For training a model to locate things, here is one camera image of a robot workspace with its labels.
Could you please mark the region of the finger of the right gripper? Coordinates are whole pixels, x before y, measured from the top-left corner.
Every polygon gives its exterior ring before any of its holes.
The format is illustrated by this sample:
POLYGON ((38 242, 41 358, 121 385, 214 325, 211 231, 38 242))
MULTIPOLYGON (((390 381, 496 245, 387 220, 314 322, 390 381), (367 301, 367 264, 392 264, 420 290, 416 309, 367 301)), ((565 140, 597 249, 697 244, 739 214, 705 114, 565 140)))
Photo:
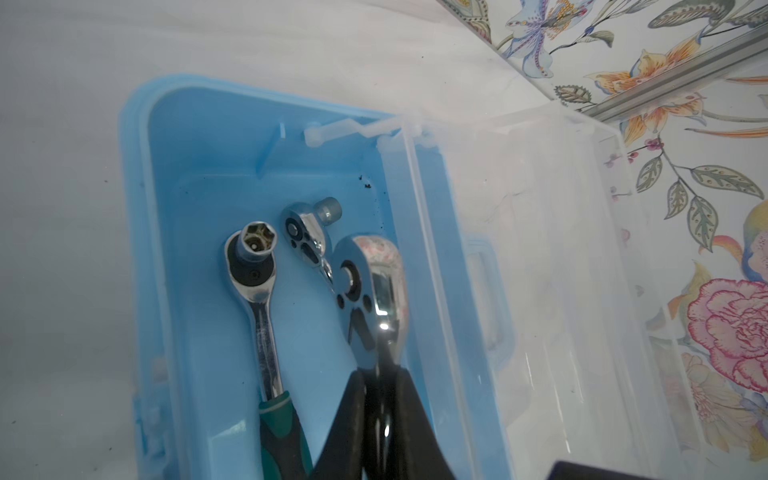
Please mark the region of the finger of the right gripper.
POLYGON ((650 480, 648 477, 597 468, 566 461, 556 462, 548 480, 650 480))

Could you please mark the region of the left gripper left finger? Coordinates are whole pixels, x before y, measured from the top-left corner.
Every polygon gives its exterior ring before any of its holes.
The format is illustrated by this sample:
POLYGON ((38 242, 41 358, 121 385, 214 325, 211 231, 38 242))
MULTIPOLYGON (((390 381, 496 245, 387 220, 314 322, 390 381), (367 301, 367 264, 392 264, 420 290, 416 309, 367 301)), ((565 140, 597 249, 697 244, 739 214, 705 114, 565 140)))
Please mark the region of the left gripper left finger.
POLYGON ((351 373, 326 443, 309 479, 360 480, 363 473, 366 385, 351 373))

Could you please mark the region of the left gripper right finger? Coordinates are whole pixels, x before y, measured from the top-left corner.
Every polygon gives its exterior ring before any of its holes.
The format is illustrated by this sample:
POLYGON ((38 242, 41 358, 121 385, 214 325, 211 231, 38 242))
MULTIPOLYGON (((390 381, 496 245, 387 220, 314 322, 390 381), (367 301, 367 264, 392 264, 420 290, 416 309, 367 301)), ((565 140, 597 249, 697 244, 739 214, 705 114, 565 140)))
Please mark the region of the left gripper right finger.
POLYGON ((410 373, 394 376, 395 479, 455 479, 425 413, 410 373))

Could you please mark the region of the blue plastic tool box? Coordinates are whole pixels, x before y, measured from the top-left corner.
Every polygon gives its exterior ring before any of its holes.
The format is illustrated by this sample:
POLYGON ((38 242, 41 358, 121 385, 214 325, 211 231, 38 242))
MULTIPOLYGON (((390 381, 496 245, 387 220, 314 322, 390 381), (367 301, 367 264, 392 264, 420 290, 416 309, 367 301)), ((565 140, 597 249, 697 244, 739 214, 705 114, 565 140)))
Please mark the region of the blue plastic tool box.
POLYGON ((559 460, 700 479, 682 343, 617 129, 549 104, 477 124, 179 75, 119 119, 135 272, 142 479, 257 479, 258 367, 224 245, 336 199, 334 251, 402 255, 402 360, 461 479, 559 460))

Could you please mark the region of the red handled ratchet wrench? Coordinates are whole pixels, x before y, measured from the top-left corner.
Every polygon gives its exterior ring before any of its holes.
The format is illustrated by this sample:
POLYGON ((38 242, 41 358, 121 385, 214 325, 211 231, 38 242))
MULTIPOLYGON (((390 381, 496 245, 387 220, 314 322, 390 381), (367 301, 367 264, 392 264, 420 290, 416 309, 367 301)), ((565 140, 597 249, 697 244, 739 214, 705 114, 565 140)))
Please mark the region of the red handled ratchet wrench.
POLYGON ((390 240, 356 234, 337 244, 331 267, 342 333, 366 387, 363 466, 370 479, 392 479, 394 377, 409 326, 403 260, 390 240))

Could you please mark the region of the green handled ratchet wrench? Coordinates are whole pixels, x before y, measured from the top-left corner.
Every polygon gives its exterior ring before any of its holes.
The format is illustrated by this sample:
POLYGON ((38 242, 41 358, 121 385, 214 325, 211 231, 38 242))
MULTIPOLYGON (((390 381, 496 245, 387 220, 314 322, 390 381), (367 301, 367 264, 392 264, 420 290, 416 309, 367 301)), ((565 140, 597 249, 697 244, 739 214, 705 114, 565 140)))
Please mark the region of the green handled ratchet wrench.
POLYGON ((278 237, 267 222, 254 221, 225 242, 228 278, 249 315, 258 366, 259 442, 265 479, 307 479, 312 460, 293 398, 283 385, 270 302, 276 283, 278 237))

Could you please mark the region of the small chrome ratchet wrench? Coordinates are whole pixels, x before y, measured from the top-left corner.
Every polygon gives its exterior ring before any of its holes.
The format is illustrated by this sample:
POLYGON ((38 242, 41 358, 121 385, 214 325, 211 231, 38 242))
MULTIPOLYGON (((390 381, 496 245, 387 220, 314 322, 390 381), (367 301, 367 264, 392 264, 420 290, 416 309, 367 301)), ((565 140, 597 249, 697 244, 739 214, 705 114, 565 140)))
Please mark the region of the small chrome ratchet wrench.
POLYGON ((327 227, 342 217, 342 207, 334 197, 315 204, 297 202, 281 213, 281 229, 292 251, 333 288, 329 259, 332 242, 327 227))

